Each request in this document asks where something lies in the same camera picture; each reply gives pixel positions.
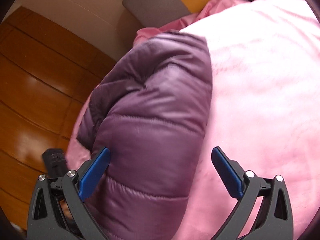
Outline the person left hand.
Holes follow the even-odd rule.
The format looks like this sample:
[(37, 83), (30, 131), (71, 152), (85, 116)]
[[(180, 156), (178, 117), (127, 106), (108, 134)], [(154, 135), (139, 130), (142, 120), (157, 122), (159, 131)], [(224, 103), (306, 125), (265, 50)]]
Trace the person left hand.
[(73, 216), (65, 200), (60, 201), (60, 206), (66, 218), (73, 220)]

